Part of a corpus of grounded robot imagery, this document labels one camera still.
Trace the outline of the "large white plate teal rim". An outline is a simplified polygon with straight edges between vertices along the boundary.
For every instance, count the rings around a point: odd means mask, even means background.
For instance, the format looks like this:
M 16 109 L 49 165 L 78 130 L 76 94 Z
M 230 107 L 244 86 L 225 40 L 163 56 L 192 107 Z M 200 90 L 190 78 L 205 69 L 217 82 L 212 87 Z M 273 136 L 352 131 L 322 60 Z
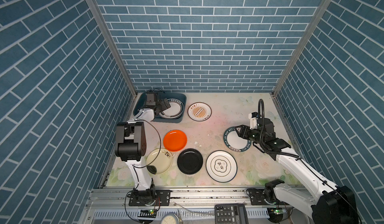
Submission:
M 182 101 L 176 98 L 169 98 L 168 102 L 170 104 L 170 108 L 159 113 L 159 116 L 163 119 L 177 119 L 184 112 L 184 104 Z

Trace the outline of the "white plate teal lettered rim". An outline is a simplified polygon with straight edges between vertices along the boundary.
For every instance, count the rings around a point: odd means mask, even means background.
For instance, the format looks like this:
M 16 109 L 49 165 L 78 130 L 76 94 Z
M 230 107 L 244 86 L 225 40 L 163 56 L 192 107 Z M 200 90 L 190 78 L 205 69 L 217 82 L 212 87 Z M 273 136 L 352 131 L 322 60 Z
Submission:
M 234 152 L 245 152 L 252 145 L 251 141 L 238 137 L 235 127 L 228 128 L 224 132 L 223 140 L 225 145 Z

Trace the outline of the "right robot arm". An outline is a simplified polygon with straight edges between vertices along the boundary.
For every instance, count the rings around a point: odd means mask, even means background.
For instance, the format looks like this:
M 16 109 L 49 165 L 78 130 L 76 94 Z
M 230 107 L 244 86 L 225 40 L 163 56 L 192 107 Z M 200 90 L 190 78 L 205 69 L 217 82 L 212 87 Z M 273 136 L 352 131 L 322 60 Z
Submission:
M 308 190 L 298 191 L 277 179 L 265 184 L 268 203 L 284 202 L 313 220 L 315 224 L 360 224 L 362 222 L 353 191 L 338 186 L 301 158 L 283 139 L 276 137 L 269 119 L 250 116 L 250 125 L 235 127 L 237 135 L 256 145 L 257 149 L 281 164 Z

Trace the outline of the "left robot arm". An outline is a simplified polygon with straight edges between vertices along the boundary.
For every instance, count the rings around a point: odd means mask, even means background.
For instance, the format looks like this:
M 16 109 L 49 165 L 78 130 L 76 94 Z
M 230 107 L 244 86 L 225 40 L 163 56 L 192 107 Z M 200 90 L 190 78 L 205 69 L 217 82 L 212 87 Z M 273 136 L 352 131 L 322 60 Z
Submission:
M 153 179 L 149 175 L 151 164 L 143 157 L 147 151 L 145 123 L 150 123 L 162 111 L 170 108 L 168 100 L 158 99 L 154 93 L 147 94 L 145 105 L 127 122 L 116 127 L 115 155 L 129 168 L 135 181 L 132 194 L 137 197 L 156 197 Z

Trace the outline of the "white plate orange sunburst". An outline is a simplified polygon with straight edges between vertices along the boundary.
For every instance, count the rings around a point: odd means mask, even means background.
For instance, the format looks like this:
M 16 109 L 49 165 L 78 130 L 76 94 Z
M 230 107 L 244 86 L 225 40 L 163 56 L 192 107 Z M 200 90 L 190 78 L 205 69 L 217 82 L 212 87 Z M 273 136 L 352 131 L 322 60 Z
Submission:
M 196 102 L 188 108 L 188 116 L 195 122 L 204 122 L 212 115 L 211 107 L 203 102 Z

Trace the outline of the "orange plastic plate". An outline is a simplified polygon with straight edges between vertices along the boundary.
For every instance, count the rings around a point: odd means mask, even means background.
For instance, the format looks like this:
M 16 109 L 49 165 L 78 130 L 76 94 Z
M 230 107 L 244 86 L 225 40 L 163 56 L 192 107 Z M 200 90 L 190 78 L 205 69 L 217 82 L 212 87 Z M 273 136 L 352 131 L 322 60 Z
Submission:
M 163 144 L 170 152 L 179 152 L 187 145 L 187 135 L 180 130 L 172 130 L 164 136 Z

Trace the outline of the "cream plate with dark spot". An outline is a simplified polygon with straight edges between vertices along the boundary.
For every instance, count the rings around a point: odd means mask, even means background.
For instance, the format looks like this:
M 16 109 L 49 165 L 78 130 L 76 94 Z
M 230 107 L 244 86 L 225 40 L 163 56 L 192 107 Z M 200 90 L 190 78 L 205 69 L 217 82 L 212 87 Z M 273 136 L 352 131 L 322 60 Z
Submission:
M 147 157 L 147 168 L 154 175 L 163 174 L 168 171 L 173 163 L 173 155 L 166 149 L 155 149 Z

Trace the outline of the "white plate cloud outline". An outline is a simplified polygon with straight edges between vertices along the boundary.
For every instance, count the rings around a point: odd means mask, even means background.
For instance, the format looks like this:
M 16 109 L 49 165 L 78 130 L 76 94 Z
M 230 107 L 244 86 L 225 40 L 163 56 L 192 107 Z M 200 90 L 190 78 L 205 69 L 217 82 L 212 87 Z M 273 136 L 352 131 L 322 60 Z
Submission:
M 230 153 L 215 151 L 206 160 L 206 170 L 214 181 L 228 183 L 235 178 L 238 172 L 238 165 Z

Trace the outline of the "black round plate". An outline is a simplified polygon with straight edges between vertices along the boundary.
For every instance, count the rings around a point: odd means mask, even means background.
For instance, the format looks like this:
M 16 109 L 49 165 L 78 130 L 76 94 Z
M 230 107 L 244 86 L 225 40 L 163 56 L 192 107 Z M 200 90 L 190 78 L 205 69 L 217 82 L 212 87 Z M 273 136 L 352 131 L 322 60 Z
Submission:
M 179 170 L 186 175 L 194 175 L 199 172 L 203 163 L 203 156 L 196 149 L 183 150 L 177 160 Z

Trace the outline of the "right green circuit board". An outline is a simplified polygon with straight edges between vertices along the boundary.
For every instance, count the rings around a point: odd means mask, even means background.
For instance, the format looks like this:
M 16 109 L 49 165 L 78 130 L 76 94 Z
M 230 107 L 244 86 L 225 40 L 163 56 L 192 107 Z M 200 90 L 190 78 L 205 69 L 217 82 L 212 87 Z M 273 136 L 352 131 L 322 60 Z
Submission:
M 268 208 L 268 215 L 270 219 L 273 219 L 273 218 L 283 219 L 285 214 L 286 214 L 286 211 L 281 208 Z

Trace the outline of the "green circuit board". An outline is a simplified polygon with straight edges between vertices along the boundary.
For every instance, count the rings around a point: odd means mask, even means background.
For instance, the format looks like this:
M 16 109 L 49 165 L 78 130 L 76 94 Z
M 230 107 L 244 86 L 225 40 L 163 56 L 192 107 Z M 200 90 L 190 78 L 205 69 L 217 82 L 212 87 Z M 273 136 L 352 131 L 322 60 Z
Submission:
M 286 211 L 281 208 L 268 208 L 268 215 L 270 219 L 273 219 L 273 218 L 283 219 L 285 214 L 286 214 Z
M 140 210 L 138 212 L 138 219 L 152 218 L 157 217 L 157 210 Z

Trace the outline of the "left green circuit board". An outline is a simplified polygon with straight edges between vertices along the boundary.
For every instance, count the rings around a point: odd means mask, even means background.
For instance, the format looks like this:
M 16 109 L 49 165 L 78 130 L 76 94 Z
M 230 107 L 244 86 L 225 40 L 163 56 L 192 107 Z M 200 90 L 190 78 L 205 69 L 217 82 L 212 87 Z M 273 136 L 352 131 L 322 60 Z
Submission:
M 152 218 L 157 217 L 157 210 L 140 210 L 138 212 L 138 219 Z

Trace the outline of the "round white clock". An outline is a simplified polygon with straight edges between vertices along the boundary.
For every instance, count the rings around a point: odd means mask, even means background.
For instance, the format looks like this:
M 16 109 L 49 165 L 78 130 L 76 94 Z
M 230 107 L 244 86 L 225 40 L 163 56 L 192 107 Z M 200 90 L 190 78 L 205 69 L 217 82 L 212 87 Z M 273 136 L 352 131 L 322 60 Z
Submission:
M 170 213 L 170 214 L 166 214 L 162 219 L 161 219 L 161 222 L 160 224 L 182 224 L 182 219 L 174 214 L 174 213 Z

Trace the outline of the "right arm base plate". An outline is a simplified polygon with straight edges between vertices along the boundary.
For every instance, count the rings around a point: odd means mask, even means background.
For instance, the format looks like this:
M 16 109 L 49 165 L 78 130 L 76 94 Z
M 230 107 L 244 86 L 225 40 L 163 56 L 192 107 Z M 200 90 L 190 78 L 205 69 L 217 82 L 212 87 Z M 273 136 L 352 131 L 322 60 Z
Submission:
M 246 194 L 249 197 L 252 206 L 262 206 L 262 205 L 270 205 L 270 206 L 283 205 L 284 206 L 286 204 L 280 201 L 268 202 L 265 199 L 264 189 L 249 188 L 246 190 Z

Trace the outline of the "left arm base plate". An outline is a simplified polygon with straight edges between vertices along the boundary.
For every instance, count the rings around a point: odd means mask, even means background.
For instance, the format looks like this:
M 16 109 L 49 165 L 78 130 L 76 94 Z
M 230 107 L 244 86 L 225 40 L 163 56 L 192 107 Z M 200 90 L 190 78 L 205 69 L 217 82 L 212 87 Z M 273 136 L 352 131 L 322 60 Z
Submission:
M 169 206 L 171 198 L 170 190 L 134 190 L 129 197 L 130 207 L 144 206 Z

